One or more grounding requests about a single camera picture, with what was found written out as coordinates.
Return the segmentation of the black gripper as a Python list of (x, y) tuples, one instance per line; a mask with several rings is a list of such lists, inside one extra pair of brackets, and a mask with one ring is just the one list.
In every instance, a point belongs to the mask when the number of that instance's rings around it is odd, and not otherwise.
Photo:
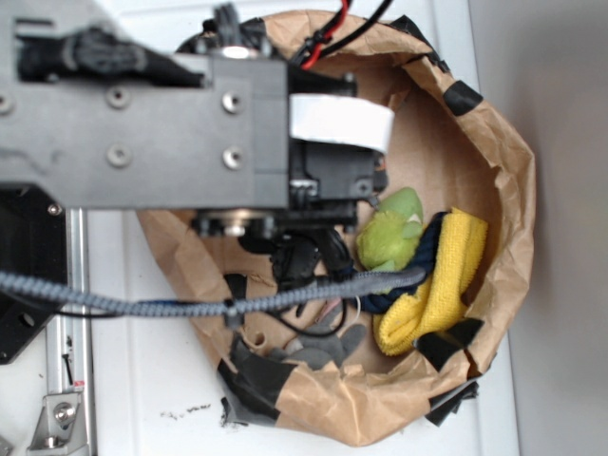
[[(334, 78), (292, 70), (288, 90), (289, 96), (360, 98), (351, 74)], [(353, 230), (358, 224), (358, 202), (375, 203), (387, 188), (386, 156), (360, 146), (290, 136), (287, 208), (199, 210), (192, 227), (202, 237), (236, 236), (244, 250), (269, 256), (281, 290), (311, 284), (319, 262), (335, 276), (352, 266), (352, 256), (335, 228)]]

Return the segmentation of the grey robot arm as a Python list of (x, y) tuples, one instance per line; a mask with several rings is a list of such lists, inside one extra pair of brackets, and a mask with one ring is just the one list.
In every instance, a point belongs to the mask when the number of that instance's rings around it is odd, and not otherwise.
[(334, 227), (388, 185), (392, 113), (347, 74), (282, 55), (262, 22), (215, 12), (210, 37), (159, 53), (94, 1), (1, 5), (1, 264), (66, 273), (63, 212), (194, 211), (203, 236), (341, 269)]

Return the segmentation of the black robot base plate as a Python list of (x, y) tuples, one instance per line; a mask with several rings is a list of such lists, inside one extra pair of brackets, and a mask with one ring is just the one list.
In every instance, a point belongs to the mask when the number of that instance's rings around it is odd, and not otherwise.
[[(66, 215), (44, 192), (1, 192), (1, 269), (67, 283)], [(2, 293), (1, 364), (15, 361), (59, 309), (41, 298)]]

